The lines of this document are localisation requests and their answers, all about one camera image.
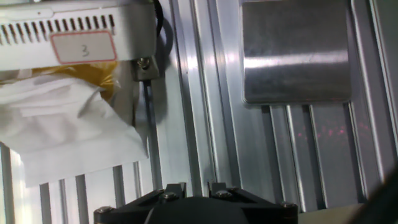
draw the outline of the screw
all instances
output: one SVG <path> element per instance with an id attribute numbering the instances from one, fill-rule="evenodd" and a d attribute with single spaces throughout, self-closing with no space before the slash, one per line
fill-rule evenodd
<path id="1" fill-rule="evenodd" d="M 106 213 L 106 212 L 110 212 L 114 210 L 114 208 L 110 207 L 110 206 L 103 206 L 97 210 L 95 210 L 96 213 Z"/>
<path id="2" fill-rule="evenodd" d="M 149 68 L 149 65 L 150 65 L 150 60 L 148 59 L 148 58 L 140 58 L 138 61 L 137 61 L 137 64 L 138 64 L 138 66 L 140 67 L 140 68 L 142 68 L 142 69 L 148 69 Z"/>
<path id="3" fill-rule="evenodd" d="M 164 199 L 166 199 L 166 201 L 170 201 L 170 200 L 178 198 L 178 196 L 174 192 L 166 192 L 166 193 L 162 194 L 162 197 Z"/>
<path id="4" fill-rule="evenodd" d="M 292 207 L 296 206 L 295 204 L 289 203 L 289 202 L 282 202 L 280 205 L 284 208 L 292 208 Z"/>
<path id="5" fill-rule="evenodd" d="M 226 190 L 219 190 L 219 191 L 216 192 L 216 195 L 219 198 L 230 198 L 230 197 L 232 197 L 232 194 L 229 193 Z"/>

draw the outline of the stainless steel plate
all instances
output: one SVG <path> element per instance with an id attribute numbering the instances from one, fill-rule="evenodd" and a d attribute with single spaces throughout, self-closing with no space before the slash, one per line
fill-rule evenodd
<path id="1" fill-rule="evenodd" d="M 346 5 L 336 0 L 243 4 L 244 99 L 272 104 L 351 96 Z"/>

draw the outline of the white tissue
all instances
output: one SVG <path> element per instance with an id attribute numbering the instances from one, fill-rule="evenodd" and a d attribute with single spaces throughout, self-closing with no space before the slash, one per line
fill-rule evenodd
<path id="1" fill-rule="evenodd" d="M 0 88 L 0 141 L 21 155 L 27 186 L 147 158 L 100 88 L 65 75 Z"/>

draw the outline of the black plastic part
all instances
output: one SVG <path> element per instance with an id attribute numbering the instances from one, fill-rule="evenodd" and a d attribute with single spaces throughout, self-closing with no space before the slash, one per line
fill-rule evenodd
<path id="1" fill-rule="evenodd" d="M 241 189 L 228 189 L 224 183 L 209 184 L 209 197 L 186 198 L 186 184 L 169 184 L 165 190 L 153 191 L 121 208 L 94 213 L 95 223 L 108 224 L 297 224 L 296 205 L 283 207 Z M 227 191 L 228 198 L 217 192 Z M 164 194 L 173 194 L 165 198 Z"/>

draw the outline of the yellow bag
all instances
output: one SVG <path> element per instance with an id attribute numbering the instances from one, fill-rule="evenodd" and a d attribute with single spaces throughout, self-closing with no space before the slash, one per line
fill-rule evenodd
<path id="1" fill-rule="evenodd" d="M 61 73 L 71 77 L 80 78 L 86 82 L 103 88 L 104 91 L 101 92 L 101 96 L 104 100 L 109 101 L 119 86 L 118 83 L 115 83 L 115 80 L 118 80 L 118 78 L 115 77 L 114 74 L 114 71 L 118 65 L 118 62 L 101 62 L 34 68 L 32 69 L 32 77 Z"/>

